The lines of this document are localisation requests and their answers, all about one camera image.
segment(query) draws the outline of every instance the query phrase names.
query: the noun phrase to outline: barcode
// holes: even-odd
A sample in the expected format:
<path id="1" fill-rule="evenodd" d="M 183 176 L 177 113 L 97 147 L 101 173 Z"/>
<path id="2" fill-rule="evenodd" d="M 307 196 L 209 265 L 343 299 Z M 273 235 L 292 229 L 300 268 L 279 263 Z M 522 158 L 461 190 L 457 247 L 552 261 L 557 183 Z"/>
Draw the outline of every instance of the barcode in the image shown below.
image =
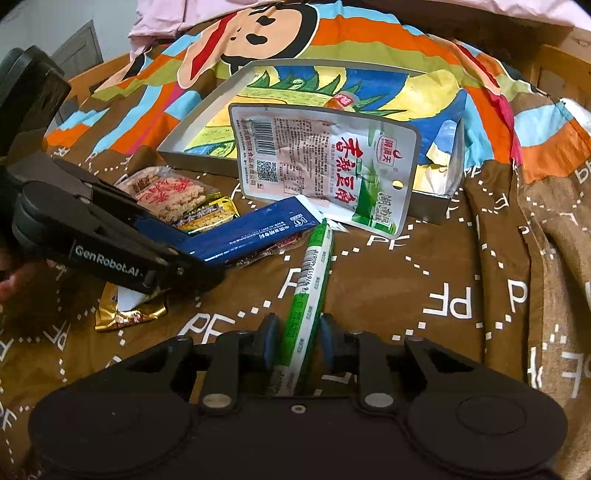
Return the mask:
<path id="1" fill-rule="evenodd" d="M 279 183 L 279 179 L 277 178 L 277 163 L 274 161 L 257 160 L 256 173 L 259 180 Z"/>
<path id="2" fill-rule="evenodd" d="M 310 250 L 306 252 L 306 256 L 304 257 L 304 262 L 301 265 L 301 273 L 300 278 L 297 281 L 296 288 L 299 287 L 307 287 L 310 285 L 312 281 L 312 275 L 314 273 L 314 266 L 318 261 L 318 250 Z"/>
<path id="3" fill-rule="evenodd" d="M 275 156 L 275 141 L 270 122 L 251 121 L 252 134 L 255 137 L 255 150 L 259 155 Z"/>

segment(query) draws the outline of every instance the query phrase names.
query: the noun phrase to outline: cartoon face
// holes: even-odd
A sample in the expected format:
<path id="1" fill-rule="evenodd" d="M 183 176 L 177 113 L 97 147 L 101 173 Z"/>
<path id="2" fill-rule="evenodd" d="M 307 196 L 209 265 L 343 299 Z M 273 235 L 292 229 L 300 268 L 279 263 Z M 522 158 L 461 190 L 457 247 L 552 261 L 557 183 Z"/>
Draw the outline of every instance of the cartoon face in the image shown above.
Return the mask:
<path id="1" fill-rule="evenodd" d="M 236 73 L 253 60 L 291 59 L 310 44 L 318 25 L 311 5 L 267 5 L 227 15 L 202 32 L 187 49 L 178 84 L 188 89 L 220 59 Z"/>

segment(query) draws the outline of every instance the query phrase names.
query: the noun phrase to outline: gray cabinet door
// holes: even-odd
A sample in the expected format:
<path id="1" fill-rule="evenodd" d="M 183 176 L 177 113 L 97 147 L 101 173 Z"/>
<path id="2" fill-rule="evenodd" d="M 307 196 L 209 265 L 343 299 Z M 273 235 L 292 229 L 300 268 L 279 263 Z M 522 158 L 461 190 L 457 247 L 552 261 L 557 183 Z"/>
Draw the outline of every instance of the gray cabinet door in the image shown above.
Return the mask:
<path id="1" fill-rule="evenodd" d="M 64 71 L 67 80 L 103 63 L 92 20 L 66 40 L 51 58 Z M 60 125 L 76 110 L 76 100 L 68 100 L 56 115 L 56 123 Z"/>

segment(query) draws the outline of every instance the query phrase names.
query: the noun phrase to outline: white snack pouch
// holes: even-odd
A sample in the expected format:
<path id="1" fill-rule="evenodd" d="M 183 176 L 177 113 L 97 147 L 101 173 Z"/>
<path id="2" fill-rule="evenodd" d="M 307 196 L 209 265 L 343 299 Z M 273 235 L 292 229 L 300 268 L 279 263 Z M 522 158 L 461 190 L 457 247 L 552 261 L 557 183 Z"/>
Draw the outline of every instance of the white snack pouch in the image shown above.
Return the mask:
<path id="1" fill-rule="evenodd" d="M 242 194 L 303 194 L 324 215 L 394 239 L 402 231 L 421 134 L 387 118 L 326 108 L 230 106 Z"/>

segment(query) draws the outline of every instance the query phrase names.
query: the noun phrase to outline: cartoon eye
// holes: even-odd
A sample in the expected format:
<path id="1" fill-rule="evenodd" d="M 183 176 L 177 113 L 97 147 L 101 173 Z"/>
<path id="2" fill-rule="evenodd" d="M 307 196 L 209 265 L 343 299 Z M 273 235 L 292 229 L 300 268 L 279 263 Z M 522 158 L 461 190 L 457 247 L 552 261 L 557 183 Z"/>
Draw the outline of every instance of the cartoon eye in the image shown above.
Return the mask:
<path id="1" fill-rule="evenodd" d="M 256 19 L 256 23 L 261 24 L 263 27 L 266 27 L 267 25 L 271 25 L 275 20 L 276 18 L 269 18 L 268 16 L 263 15 Z"/>
<path id="2" fill-rule="evenodd" d="M 251 45 L 263 45 L 263 43 L 267 43 L 267 40 L 267 37 L 255 35 L 254 33 L 249 33 L 246 36 L 246 41 Z"/>

